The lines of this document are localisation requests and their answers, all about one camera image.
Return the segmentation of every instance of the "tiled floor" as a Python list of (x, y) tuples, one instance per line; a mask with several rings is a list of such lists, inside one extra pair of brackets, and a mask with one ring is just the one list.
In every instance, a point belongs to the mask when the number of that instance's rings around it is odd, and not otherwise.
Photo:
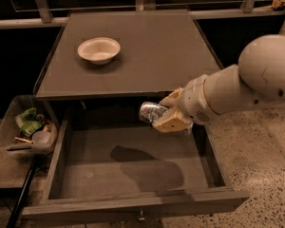
[[(86, 227), (285, 227), (285, 104), (266, 110), (226, 114), (220, 121), (211, 123), (210, 130), (233, 187), (250, 193), (250, 198), (235, 212), (154, 219), (146, 223), (88, 224)], [(0, 153), (2, 186), (11, 185), (10, 180), (21, 184), (26, 171), (15, 173), (20, 165), (23, 164), (8, 161), (5, 154)], [(29, 204), (41, 198), (45, 177), (39, 173), (34, 178)], [(9, 215), (10, 211), (0, 200), (0, 227), (6, 226)], [(35, 227), (35, 224), (19, 221), (18, 226)]]

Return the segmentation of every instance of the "drawer handle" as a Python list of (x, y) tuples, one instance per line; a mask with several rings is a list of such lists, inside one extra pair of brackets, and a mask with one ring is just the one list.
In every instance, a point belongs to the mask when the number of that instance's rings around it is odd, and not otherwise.
[(145, 222), (146, 218), (143, 216), (143, 210), (140, 212), (140, 216), (137, 218), (138, 222)]

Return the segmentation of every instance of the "white bowl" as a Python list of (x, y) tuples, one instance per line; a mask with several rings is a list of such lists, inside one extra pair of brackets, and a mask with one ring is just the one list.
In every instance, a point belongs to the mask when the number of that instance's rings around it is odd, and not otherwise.
[(37, 131), (32, 135), (33, 143), (48, 143), (50, 139), (50, 133), (46, 131)]
[(94, 65), (107, 64), (121, 50), (119, 43), (113, 39), (99, 37), (87, 40), (78, 47), (78, 54)]

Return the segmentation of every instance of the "dark wall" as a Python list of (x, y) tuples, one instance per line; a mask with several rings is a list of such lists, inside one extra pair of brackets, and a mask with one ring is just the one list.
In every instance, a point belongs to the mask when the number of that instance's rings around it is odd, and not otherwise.
[(0, 30), (0, 118), (12, 98), (32, 94), (60, 28)]
[(251, 41), (266, 34), (278, 34), (285, 15), (205, 19), (199, 26), (224, 67), (238, 63), (238, 57)]

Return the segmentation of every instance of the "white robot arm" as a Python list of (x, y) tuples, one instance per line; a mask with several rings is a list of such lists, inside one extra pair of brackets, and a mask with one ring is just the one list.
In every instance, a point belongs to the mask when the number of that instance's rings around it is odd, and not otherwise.
[(190, 81), (160, 102), (173, 108), (153, 126), (169, 132), (206, 124), (231, 111), (254, 110), (285, 101), (285, 22), (278, 35), (255, 39), (238, 65)]

